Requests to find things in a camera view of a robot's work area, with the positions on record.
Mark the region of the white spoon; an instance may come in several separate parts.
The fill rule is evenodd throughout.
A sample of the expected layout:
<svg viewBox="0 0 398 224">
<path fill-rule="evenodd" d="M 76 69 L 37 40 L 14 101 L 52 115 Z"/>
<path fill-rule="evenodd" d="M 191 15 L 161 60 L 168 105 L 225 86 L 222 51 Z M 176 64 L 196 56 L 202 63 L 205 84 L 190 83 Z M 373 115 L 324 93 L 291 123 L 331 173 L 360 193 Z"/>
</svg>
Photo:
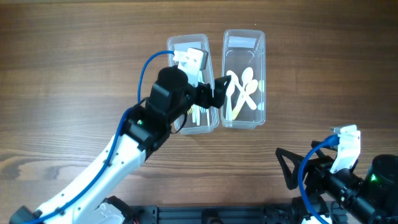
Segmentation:
<svg viewBox="0 0 398 224">
<path fill-rule="evenodd" d="M 238 80 L 238 76 L 231 70 L 228 70 L 226 72 L 226 75 L 231 76 L 231 81 L 236 85 L 236 87 L 238 88 L 238 90 L 240 91 L 240 93 L 243 95 L 243 99 L 245 100 L 245 102 L 248 104 L 248 106 L 250 107 L 250 109 L 252 110 L 256 110 L 257 109 L 257 104 L 255 104 L 255 102 L 251 99 L 251 97 L 249 96 L 249 94 L 244 90 L 244 88 L 240 85 L 239 80 Z"/>
<path fill-rule="evenodd" d="M 228 85 L 227 91 L 226 91 L 226 100 L 227 100 L 227 102 L 226 102 L 226 120 L 228 120 L 228 121 L 232 120 L 231 96 L 234 93 L 234 90 L 235 90 L 234 81 L 231 80 Z"/>
</svg>

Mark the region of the white spoon angled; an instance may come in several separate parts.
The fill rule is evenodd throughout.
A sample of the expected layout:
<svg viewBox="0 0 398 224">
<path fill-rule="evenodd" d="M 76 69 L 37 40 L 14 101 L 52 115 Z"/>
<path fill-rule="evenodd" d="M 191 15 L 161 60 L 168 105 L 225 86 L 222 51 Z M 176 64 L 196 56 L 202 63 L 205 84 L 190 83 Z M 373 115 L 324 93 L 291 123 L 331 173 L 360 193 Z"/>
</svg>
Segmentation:
<svg viewBox="0 0 398 224">
<path fill-rule="evenodd" d="M 241 79 L 243 81 L 244 90 L 251 95 L 253 93 L 252 89 L 252 78 L 253 78 L 253 69 L 251 67 L 246 68 L 241 75 Z M 240 93 L 236 106 L 242 106 L 243 95 Z"/>
</svg>

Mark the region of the yellow plastic spoon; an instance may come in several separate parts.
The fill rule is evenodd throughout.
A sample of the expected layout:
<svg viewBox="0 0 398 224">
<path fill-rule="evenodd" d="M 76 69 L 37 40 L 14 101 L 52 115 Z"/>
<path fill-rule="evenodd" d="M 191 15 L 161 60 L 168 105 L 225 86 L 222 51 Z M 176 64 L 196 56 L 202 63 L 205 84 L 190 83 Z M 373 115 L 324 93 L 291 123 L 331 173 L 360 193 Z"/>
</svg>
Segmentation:
<svg viewBox="0 0 398 224">
<path fill-rule="evenodd" d="M 232 110 L 233 113 L 233 120 L 235 120 L 238 117 L 239 112 L 241 111 L 243 104 L 246 103 L 251 110 L 256 109 L 256 104 L 250 97 L 250 94 L 253 94 L 258 87 L 258 81 L 257 80 L 251 80 L 245 87 L 244 91 L 246 92 L 246 95 L 242 94 L 242 96 L 238 97 L 237 103 L 235 107 Z"/>
</svg>

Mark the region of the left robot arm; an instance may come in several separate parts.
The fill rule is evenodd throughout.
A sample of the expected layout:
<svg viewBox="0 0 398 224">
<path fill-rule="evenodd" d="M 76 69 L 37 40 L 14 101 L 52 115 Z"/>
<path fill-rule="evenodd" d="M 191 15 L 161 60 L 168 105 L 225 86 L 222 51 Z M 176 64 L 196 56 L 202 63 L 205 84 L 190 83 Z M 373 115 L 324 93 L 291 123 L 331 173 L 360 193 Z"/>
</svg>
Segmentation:
<svg viewBox="0 0 398 224">
<path fill-rule="evenodd" d="M 115 135 L 100 155 L 59 194 L 35 211 L 20 207 L 10 223 L 94 223 L 106 196 L 158 150 L 172 134 L 171 124 L 192 105 L 220 108 L 231 77 L 214 84 L 189 84 L 176 66 L 160 70 L 151 93 L 122 115 Z"/>
</svg>

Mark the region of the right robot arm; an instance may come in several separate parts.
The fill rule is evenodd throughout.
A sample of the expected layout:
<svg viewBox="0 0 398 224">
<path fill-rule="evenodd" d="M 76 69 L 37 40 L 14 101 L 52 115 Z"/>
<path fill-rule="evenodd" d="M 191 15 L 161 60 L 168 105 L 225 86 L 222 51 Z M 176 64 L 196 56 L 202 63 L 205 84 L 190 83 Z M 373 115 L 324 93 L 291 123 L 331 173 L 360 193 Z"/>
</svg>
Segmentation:
<svg viewBox="0 0 398 224">
<path fill-rule="evenodd" d="M 376 156 L 366 178 L 353 168 L 332 173 L 334 159 L 317 151 L 303 172 L 305 193 L 328 223 L 344 223 L 349 213 L 360 223 L 397 223 L 397 156 Z"/>
</svg>

